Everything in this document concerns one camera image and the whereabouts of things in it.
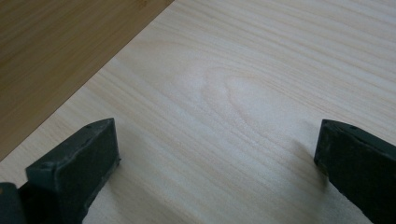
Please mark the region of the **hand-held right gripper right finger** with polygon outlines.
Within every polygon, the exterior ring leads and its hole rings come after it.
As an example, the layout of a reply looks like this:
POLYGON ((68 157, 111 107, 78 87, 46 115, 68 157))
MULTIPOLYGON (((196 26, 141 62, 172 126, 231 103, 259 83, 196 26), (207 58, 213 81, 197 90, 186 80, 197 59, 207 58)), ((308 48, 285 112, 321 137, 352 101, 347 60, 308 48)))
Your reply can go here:
POLYGON ((314 163, 374 224, 396 224, 396 146, 344 122, 321 122, 314 163))

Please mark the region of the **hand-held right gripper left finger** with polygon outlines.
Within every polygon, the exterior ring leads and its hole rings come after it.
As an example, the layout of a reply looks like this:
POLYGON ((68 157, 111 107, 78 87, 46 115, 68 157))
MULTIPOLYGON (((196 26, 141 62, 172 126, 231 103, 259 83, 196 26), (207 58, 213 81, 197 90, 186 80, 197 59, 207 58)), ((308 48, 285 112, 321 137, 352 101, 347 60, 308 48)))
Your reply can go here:
POLYGON ((120 164, 114 119, 88 124, 26 168, 21 187, 29 224, 82 224, 120 164))

